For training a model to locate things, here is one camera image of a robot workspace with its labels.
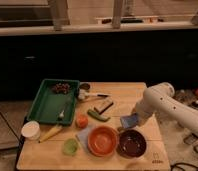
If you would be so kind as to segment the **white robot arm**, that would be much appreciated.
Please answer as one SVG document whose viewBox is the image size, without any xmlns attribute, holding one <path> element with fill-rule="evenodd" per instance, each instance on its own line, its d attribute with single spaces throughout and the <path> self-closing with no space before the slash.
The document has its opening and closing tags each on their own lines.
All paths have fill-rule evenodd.
<svg viewBox="0 0 198 171">
<path fill-rule="evenodd" d="M 198 136 L 198 110 L 173 99 L 174 87 L 167 82 L 146 88 L 134 107 L 138 126 L 144 125 L 156 111 L 167 114 Z"/>
</svg>

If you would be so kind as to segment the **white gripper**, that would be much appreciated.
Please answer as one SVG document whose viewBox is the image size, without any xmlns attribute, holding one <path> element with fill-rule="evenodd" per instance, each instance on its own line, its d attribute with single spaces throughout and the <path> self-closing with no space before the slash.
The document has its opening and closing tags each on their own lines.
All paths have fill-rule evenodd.
<svg viewBox="0 0 198 171">
<path fill-rule="evenodd" d="M 143 126 L 153 115 L 154 109 L 146 102 L 139 101 L 135 104 L 132 112 L 137 115 L 138 126 Z"/>
</svg>

